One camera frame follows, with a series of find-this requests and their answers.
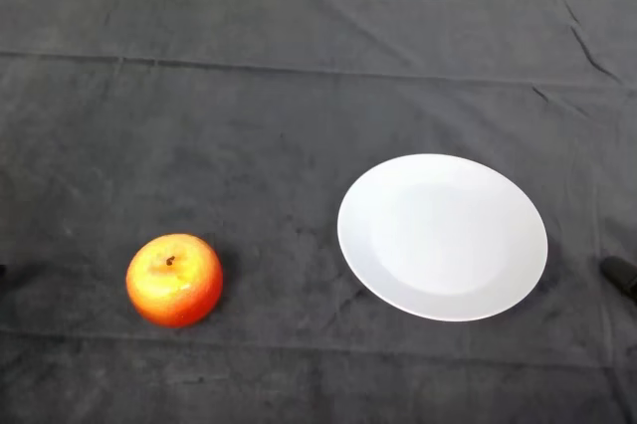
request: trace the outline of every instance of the table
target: table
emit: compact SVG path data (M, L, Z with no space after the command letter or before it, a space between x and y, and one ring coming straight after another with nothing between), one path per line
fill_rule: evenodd
M0 422L637 421L637 0L0 0ZM493 318L367 291L335 218L370 166L449 153L549 237ZM219 309L132 309L134 252L220 253Z

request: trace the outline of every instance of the white plate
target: white plate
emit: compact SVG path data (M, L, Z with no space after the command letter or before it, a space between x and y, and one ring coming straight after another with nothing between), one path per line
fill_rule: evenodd
M539 213L511 180L434 154L394 158L356 180L340 205L338 241L379 297L445 321L487 318L520 302L548 248Z

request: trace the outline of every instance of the dark gray tablecloth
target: dark gray tablecloth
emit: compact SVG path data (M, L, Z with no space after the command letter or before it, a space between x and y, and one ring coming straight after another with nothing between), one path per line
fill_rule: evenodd
M637 422L637 0L0 0L0 422ZM444 323L342 258L370 166L510 177L549 237L530 296ZM219 309L129 304L134 252L220 252Z

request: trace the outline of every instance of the plate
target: plate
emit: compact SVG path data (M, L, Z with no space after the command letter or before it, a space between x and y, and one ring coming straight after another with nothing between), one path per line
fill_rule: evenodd
M520 302L546 263L546 231L508 178L451 155L406 155L365 172L338 212L338 241L373 293L414 315L487 318Z

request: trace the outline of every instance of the gray cloth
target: gray cloth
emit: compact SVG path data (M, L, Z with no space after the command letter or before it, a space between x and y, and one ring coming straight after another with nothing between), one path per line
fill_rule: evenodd
M0 422L637 422L637 0L0 0ZM449 153L549 237L493 318L353 276L339 201ZM151 238L220 253L181 330L129 303Z

